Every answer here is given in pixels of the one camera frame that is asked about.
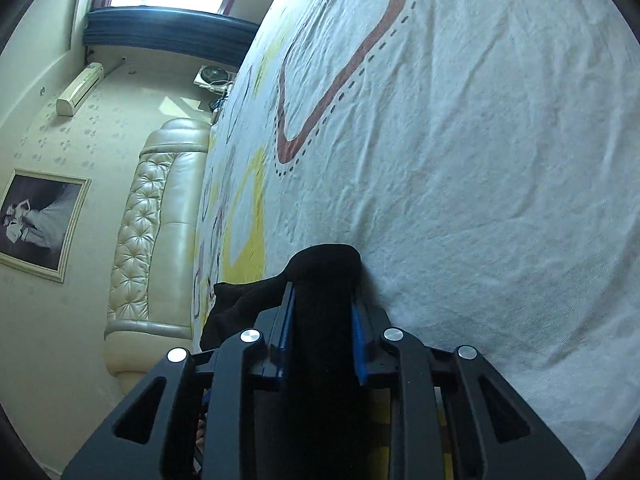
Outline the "black pants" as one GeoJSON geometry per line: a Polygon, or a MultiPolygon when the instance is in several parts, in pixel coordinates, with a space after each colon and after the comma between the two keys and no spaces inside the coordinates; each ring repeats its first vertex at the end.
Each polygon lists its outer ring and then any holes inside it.
{"type": "Polygon", "coordinates": [[[231,336],[253,327],[258,315],[282,304],[288,286],[295,295],[294,313],[299,322],[319,323],[325,314],[336,315],[350,306],[361,269],[355,247],[321,244],[295,254],[272,278],[245,284],[217,283],[200,348],[217,349],[231,336]]]}

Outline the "cream tufted leather headboard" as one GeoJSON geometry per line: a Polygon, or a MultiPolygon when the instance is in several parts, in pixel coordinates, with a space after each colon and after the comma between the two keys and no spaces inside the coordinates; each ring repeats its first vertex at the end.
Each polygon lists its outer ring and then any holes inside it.
{"type": "Polygon", "coordinates": [[[104,361],[129,392],[166,353],[189,348],[198,207],[209,124],[178,118],[142,148],[117,233],[104,361]]]}

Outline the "white patterned bed sheet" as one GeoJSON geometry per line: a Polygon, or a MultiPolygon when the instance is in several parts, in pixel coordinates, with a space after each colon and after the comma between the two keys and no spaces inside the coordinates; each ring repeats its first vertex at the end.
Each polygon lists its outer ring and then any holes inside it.
{"type": "Polygon", "coordinates": [[[614,2],[273,0],[210,135],[196,324],[216,283],[322,243],[597,477],[639,416],[639,44],[614,2]]]}

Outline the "framed black white picture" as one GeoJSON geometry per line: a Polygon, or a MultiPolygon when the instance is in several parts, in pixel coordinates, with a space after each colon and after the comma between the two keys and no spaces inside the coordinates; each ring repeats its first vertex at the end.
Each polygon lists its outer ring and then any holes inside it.
{"type": "Polygon", "coordinates": [[[86,178],[14,169],[1,195],[1,263],[62,284],[90,184],[86,178]]]}

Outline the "dark blue curtain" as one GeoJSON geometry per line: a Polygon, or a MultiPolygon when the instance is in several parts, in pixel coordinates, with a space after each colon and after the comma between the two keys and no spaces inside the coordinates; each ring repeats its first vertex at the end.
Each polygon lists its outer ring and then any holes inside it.
{"type": "Polygon", "coordinates": [[[259,26],[222,14],[159,8],[110,6],[87,14],[82,41],[87,47],[159,50],[238,67],[259,26]]]}

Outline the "white wall air conditioner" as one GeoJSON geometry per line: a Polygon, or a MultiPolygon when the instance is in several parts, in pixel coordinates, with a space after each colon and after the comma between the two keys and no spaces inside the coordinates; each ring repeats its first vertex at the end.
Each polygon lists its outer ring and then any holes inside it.
{"type": "Polygon", "coordinates": [[[103,80],[104,74],[101,63],[93,62],[87,65],[56,99],[56,114],[60,117],[73,117],[103,80]]]}

